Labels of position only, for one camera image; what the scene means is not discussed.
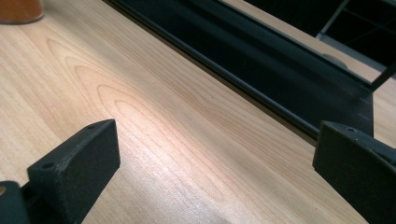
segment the orange container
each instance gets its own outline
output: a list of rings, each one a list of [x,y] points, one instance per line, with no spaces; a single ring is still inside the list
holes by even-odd
[[[0,23],[25,24],[43,15],[41,0],[0,0]]]

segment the wooden table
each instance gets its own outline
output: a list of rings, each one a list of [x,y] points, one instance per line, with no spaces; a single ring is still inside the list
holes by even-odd
[[[376,71],[238,0],[227,2],[373,78]],[[118,125],[121,168],[84,223],[362,223],[274,114],[102,1],[46,0],[0,25],[0,179],[84,126]],[[375,94],[375,136],[396,146],[396,82]]]

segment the wood grain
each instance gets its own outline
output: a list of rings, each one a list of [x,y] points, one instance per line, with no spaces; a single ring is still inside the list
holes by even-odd
[[[312,168],[313,146],[178,50],[102,1],[45,12],[0,26],[0,179],[24,184],[34,161],[113,118],[121,168],[84,223],[364,223]],[[375,127],[394,139],[387,85]]]

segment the light wood surface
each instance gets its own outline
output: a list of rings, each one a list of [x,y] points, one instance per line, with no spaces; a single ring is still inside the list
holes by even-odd
[[[1,180],[23,185],[72,134],[115,119],[121,168],[84,223],[364,223],[277,117],[102,1],[44,4],[42,21],[0,25]],[[375,94],[375,136],[393,146],[395,86]]]

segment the black strip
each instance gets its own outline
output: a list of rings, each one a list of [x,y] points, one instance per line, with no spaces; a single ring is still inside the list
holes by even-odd
[[[370,83],[244,13],[216,0],[111,2],[313,138],[324,119],[373,135]]]

